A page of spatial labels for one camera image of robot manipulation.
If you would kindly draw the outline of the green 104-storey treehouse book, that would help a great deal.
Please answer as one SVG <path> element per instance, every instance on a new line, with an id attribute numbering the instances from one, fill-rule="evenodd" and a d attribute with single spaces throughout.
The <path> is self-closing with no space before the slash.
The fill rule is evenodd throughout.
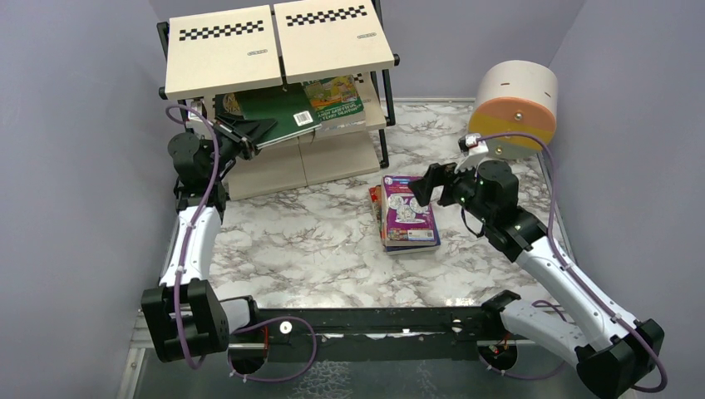
<path id="1" fill-rule="evenodd" d="M 365 120 L 362 98 L 352 75 L 305 81 L 302 86 L 323 128 Z"/>

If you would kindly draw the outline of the plain dark green book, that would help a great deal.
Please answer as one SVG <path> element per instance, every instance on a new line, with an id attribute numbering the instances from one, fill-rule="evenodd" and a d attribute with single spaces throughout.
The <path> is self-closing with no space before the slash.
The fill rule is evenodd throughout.
<path id="1" fill-rule="evenodd" d="M 260 149 L 314 132 L 322 125 L 301 83 L 239 91 L 235 96 L 246 120 L 278 122 Z"/>

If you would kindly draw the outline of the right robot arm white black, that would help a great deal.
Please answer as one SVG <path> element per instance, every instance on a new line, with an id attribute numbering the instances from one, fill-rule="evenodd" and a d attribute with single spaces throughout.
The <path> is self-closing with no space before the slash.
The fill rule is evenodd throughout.
<path id="1" fill-rule="evenodd" d="M 493 328 L 526 337 L 560 357 L 599 398 L 667 387 L 668 374 L 658 356 L 664 330 L 613 301 L 559 247 L 551 228 L 519 206 L 519 180 L 507 163 L 490 160 L 465 171 L 435 163 L 408 187 L 421 205 L 429 204 L 432 191 L 441 187 L 438 204 L 458 204 L 480 220 L 480 235 L 529 273 L 573 319 L 565 322 L 504 291 L 482 306 Z"/>

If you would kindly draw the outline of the black Moon and Sixpence book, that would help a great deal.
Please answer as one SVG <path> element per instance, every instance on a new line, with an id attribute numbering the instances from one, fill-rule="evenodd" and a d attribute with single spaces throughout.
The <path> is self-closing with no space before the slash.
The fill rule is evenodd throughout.
<path id="1" fill-rule="evenodd" d="M 233 92 L 214 96 L 214 115 L 231 120 L 243 120 L 243 113 Z"/>

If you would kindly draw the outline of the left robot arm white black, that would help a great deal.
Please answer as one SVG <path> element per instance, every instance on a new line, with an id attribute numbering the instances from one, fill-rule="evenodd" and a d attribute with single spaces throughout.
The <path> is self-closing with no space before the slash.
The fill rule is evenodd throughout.
<path id="1" fill-rule="evenodd" d="M 157 357 L 162 362 L 191 360 L 223 352 L 229 343 L 225 311 L 208 281 L 214 241 L 226 208 L 222 179 L 238 159 L 251 160 L 264 147 L 274 119 L 218 117 L 214 132 L 202 138 L 183 132 L 167 145 L 177 172 L 175 231 L 158 285 L 141 297 Z"/>

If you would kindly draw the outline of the purple cartoon cover book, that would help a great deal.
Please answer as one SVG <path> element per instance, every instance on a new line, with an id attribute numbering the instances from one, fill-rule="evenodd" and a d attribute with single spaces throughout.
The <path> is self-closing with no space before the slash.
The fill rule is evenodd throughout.
<path id="1" fill-rule="evenodd" d="M 384 175 L 381 184 L 382 242 L 387 247 L 426 247 L 438 233 L 430 205 L 420 205 L 409 184 L 415 175 Z"/>

